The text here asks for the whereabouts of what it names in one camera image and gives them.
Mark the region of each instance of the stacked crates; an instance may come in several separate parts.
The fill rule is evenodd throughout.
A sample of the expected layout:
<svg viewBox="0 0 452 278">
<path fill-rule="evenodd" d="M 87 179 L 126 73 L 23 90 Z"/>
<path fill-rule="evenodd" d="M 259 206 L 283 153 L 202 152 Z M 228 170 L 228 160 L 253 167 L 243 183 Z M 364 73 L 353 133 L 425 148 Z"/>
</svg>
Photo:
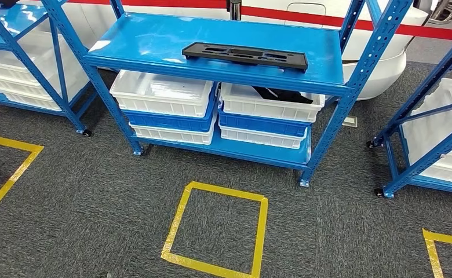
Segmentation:
<svg viewBox="0 0 452 278">
<path fill-rule="evenodd" d="M 263 99 L 251 86 L 221 84 L 218 108 L 221 138 L 299 149 L 325 96 L 301 93 L 311 104 Z"/>
<path fill-rule="evenodd" d="M 209 145 L 217 118 L 217 83 L 120 71 L 110 93 L 142 138 Z"/>
<path fill-rule="evenodd" d="M 58 94 L 62 96 L 51 33 L 32 30 L 18 43 Z M 59 35 L 59 45 L 67 96 L 70 102 L 88 83 L 89 79 L 62 35 Z M 61 111 L 24 64 L 12 52 L 4 50 L 0 50 L 0 93 L 3 93 L 10 101 Z"/>
</svg>

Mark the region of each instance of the black plastic part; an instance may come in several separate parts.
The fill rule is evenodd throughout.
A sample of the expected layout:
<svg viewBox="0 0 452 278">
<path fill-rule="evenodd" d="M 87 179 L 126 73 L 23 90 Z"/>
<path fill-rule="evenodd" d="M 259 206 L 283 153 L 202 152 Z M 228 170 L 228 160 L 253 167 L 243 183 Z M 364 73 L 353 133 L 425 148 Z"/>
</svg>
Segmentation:
<svg viewBox="0 0 452 278">
<path fill-rule="evenodd" d="M 374 194 L 378 197 L 383 197 L 383 189 L 382 188 L 376 188 L 374 190 Z"/>
<path fill-rule="evenodd" d="M 255 47 L 194 42 L 185 47 L 181 54 L 185 55 L 187 59 L 204 57 L 246 64 L 274 65 L 302 71 L 306 71 L 308 68 L 308 62 L 304 53 Z"/>
<path fill-rule="evenodd" d="M 91 135 L 93 135 L 93 132 L 91 130 L 85 129 L 82 134 L 85 137 L 91 137 Z"/>
</svg>

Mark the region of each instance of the yellow taped square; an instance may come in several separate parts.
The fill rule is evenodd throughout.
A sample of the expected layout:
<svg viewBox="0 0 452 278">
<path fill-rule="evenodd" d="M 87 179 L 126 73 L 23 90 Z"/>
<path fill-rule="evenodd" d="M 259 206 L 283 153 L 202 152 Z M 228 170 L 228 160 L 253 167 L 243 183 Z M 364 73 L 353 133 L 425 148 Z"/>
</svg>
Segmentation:
<svg viewBox="0 0 452 278">
<path fill-rule="evenodd" d="M 433 233 L 422 229 L 422 235 L 426 242 L 427 253 L 429 254 L 429 260 L 431 261 L 432 273 L 434 278 L 444 278 L 443 271 L 441 270 L 441 264 L 439 263 L 438 251 L 434 242 L 444 242 L 452 244 L 452 236 L 444 235 L 442 233 Z"/>
<path fill-rule="evenodd" d="M 187 205 L 188 198 L 190 197 L 190 192 L 194 188 L 260 202 L 260 214 L 258 216 L 257 236 L 255 240 L 255 248 L 253 251 L 253 264 L 251 266 L 250 274 L 238 272 L 227 268 L 222 268 L 217 265 L 208 264 L 206 262 L 201 262 L 195 259 L 190 259 L 170 253 L 172 250 L 173 241 L 175 240 L 175 236 L 178 231 L 178 226 L 180 225 L 181 217 L 183 215 L 183 212 L 185 211 L 185 206 Z M 161 251 L 161 258 L 173 264 L 185 266 L 186 268 L 195 269 L 220 277 L 258 278 L 260 277 L 260 268 L 264 249 L 265 225 L 267 224 L 267 207 L 268 200 L 263 195 L 193 181 L 189 183 L 187 186 L 185 186 L 185 190 L 178 204 L 177 213 L 175 214 L 172 226 L 170 227 L 170 232 L 168 233 L 168 237 L 166 237 L 165 245 L 163 246 L 163 250 Z"/>
<path fill-rule="evenodd" d="M 0 137 L 0 145 L 30 152 L 30 154 L 23 161 L 20 167 L 18 167 L 14 174 L 0 188 L 0 201 L 1 201 L 2 198 L 6 196 L 7 192 L 11 189 L 11 187 L 13 187 L 14 183 L 21 177 L 21 175 L 25 172 L 25 170 L 29 167 L 33 160 L 35 160 L 38 154 L 43 150 L 43 146 L 11 140 L 3 137 Z"/>
</svg>

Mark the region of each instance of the shelf foot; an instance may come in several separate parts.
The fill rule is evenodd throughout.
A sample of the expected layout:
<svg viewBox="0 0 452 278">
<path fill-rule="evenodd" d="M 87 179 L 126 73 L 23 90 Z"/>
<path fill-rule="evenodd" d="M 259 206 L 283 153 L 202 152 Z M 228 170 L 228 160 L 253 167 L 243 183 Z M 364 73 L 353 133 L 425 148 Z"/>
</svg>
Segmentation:
<svg viewBox="0 0 452 278">
<path fill-rule="evenodd" d="M 78 129 L 78 130 L 76 130 L 76 133 L 81 134 L 84 137 L 91 137 L 93 135 L 93 132 L 89 129 L 85 129 L 85 130 Z"/>
<path fill-rule="evenodd" d="M 307 181 L 307 180 L 300 180 L 300 186 L 309 187 L 309 181 Z"/>
<path fill-rule="evenodd" d="M 374 143 L 373 140 L 369 140 L 368 142 L 366 142 L 366 148 L 375 149 L 375 148 L 381 148 L 381 147 L 383 147 L 383 144 L 377 145 Z"/>
<path fill-rule="evenodd" d="M 393 198 L 395 195 L 393 193 L 384 192 L 382 188 L 376 188 L 374 190 L 374 194 L 378 197 L 385 197 L 385 198 Z"/>
</svg>

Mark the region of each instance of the perforated upright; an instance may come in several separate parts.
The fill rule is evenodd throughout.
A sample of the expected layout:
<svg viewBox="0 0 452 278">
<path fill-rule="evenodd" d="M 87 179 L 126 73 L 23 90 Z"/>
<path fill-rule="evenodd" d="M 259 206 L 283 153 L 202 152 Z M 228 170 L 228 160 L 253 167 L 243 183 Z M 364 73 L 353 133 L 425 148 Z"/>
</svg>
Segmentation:
<svg viewBox="0 0 452 278">
<path fill-rule="evenodd" d="M 140 142 L 213 153 L 301 170 L 300 185 L 308 186 L 309 179 L 413 1 L 390 1 L 383 12 L 376 1 L 368 2 L 372 6 L 371 10 L 379 13 L 372 16 L 375 26 L 373 34 L 348 83 L 344 83 L 342 75 L 342 53 L 364 0 L 352 1 L 340 31 L 245 21 L 129 13 L 124 12 L 119 0 L 111 0 L 117 21 L 88 52 L 77 40 L 76 33 L 60 4 L 56 0 L 42 0 L 42 2 L 47 7 L 49 16 L 57 23 L 61 33 L 76 53 L 100 97 L 131 143 L 135 154 L 141 154 Z M 276 34 L 276 37 L 262 34 Z M 181 51 L 193 42 L 301 52 L 305 53 L 309 66 L 305 72 L 300 72 L 290 69 L 280 71 L 279 68 L 268 65 L 246 66 L 218 60 L 211 63 L 209 58 L 187 60 Z M 98 76 L 96 67 L 325 94 L 334 96 L 338 103 L 313 152 L 311 151 L 311 134 L 307 135 L 301 143 L 300 149 L 284 149 L 221 139 L 218 126 L 214 129 L 210 145 L 150 140 L 137 137 L 129 128 L 122 111 Z"/>
</svg>

